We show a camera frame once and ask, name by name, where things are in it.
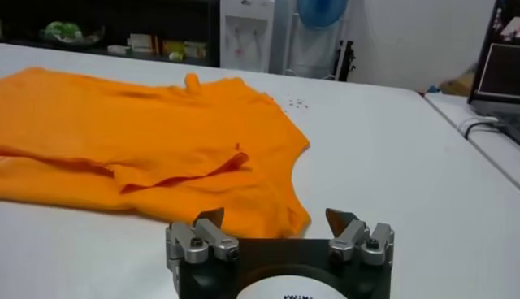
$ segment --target white table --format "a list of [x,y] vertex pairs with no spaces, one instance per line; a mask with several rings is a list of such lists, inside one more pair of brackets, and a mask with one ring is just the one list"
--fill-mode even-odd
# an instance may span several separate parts
[[[310,140],[292,176],[306,237],[332,237],[325,208],[352,211],[396,231],[393,298],[518,298],[520,193],[416,93],[0,45],[0,76],[35,65],[146,85],[240,76]],[[0,201],[0,298],[176,298],[165,226]]]
[[[455,128],[466,119],[478,116],[467,104],[467,97],[428,93],[425,98]],[[520,145],[487,126],[473,128],[468,140],[520,188]]]

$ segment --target screw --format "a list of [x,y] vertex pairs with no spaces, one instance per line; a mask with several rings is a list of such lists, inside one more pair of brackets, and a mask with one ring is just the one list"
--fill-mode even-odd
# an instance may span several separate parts
[[201,238],[199,238],[198,236],[196,236],[196,237],[192,238],[189,245],[192,247],[195,247],[195,248],[202,247],[204,245],[204,241]]
[[367,242],[366,242],[366,247],[368,249],[379,249],[379,241],[377,241],[376,239],[374,238],[370,238]]
[[231,249],[226,253],[226,259],[230,262],[236,261],[238,259],[238,249]]

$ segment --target green object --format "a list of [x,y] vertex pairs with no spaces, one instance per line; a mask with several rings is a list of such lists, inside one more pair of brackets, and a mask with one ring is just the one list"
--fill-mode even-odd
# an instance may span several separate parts
[[81,39],[83,34],[81,33],[80,26],[74,23],[62,23],[52,22],[45,27],[45,35],[48,37],[55,37],[59,40],[70,40]]

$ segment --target cable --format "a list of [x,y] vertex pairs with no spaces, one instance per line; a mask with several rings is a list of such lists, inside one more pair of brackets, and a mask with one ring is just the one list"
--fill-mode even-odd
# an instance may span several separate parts
[[321,80],[327,80],[328,78],[336,78],[336,76],[329,74],[329,75],[324,76]]
[[458,126],[457,126],[457,131],[459,133],[461,133],[461,135],[463,135],[463,128],[470,122],[470,121],[473,121],[473,120],[478,120],[479,122],[483,122],[483,123],[498,123],[498,118],[496,117],[492,117],[492,116],[474,116],[474,117],[470,117],[469,119],[466,119],[464,120],[463,122],[461,122]]
[[296,73],[295,71],[293,71],[292,69],[288,68],[285,70],[286,72],[291,72],[294,76],[296,77],[299,77],[300,75],[298,75],[298,73]]
[[483,125],[483,124],[486,124],[486,125],[488,125],[488,126],[494,128],[494,127],[496,127],[496,124],[497,124],[497,123],[496,123],[496,122],[491,123],[491,122],[489,122],[489,121],[487,121],[487,122],[472,123],[472,124],[470,124],[470,125],[468,126],[468,128],[466,129],[466,132],[464,133],[464,139],[466,139],[466,140],[468,139],[468,136],[470,135],[470,132],[471,132],[471,129],[472,129],[472,128],[474,128],[474,127],[476,127],[476,126],[481,126],[481,125]]

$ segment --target metal bracket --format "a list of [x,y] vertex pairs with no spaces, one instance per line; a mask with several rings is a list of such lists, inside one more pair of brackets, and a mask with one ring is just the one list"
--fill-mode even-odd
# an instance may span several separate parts
[[364,221],[352,213],[327,209],[327,220],[334,239],[329,240],[329,258],[333,262],[347,262],[359,249],[362,261],[367,265],[392,265],[394,231],[390,225],[377,223],[372,235]]
[[390,225],[377,223],[370,239],[361,245],[361,256],[365,264],[380,266],[385,262],[392,265],[393,260],[394,231]]
[[194,231],[213,246],[216,258],[229,262],[238,259],[238,240],[224,234],[209,219],[197,220]]
[[184,258],[190,264],[200,264],[208,258],[208,244],[195,236],[186,223],[177,222],[167,228],[167,258]]
[[347,228],[328,242],[330,257],[335,262],[347,262],[360,242],[368,239],[370,229],[361,220],[352,220]]

